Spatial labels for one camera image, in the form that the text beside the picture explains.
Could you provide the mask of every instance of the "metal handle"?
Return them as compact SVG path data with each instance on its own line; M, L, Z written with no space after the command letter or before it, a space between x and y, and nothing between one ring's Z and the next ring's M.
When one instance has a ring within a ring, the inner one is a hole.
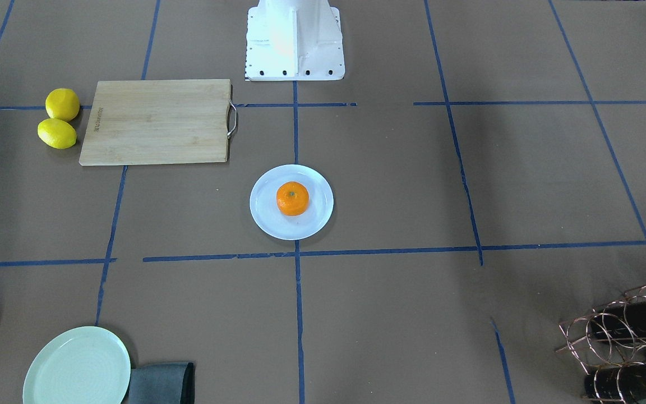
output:
M238 110L236 109L236 106L233 105L233 102L231 102L231 100L228 100L228 104L231 105L231 108L233 108L233 113L234 113L234 115L233 115L233 128L228 130L228 138L230 139L231 136L233 136L233 133L238 128Z

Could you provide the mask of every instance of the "gray cloth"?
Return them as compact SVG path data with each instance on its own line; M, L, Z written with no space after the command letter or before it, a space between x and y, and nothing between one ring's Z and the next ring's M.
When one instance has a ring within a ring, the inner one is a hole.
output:
M131 370L129 404L193 404L192 362L159 363Z

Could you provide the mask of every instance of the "lemon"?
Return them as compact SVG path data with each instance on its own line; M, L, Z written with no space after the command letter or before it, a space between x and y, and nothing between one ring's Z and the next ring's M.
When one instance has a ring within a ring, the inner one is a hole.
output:
M56 118L39 122L39 138L55 149L67 149L76 143L76 130L69 123Z
M50 118L69 122L79 115L79 97L72 89L53 90L44 105Z

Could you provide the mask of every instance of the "wooden cutting board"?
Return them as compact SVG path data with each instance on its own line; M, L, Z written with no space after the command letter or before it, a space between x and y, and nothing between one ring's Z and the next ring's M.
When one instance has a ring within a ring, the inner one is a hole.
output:
M228 79L100 81L79 163L225 162L230 97Z

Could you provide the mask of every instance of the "white plate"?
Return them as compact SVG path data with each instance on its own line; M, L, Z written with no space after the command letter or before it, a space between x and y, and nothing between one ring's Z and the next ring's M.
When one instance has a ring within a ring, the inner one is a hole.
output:
M24 404L121 404L131 362L121 340L100 327L62 333L39 351L26 373Z
M308 190L308 209L289 217L278 209L276 192L286 182L300 182ZM286 164L263 174L251 190L251 215L261 230L281 240L315 235L333 213L333 190L315 169Z

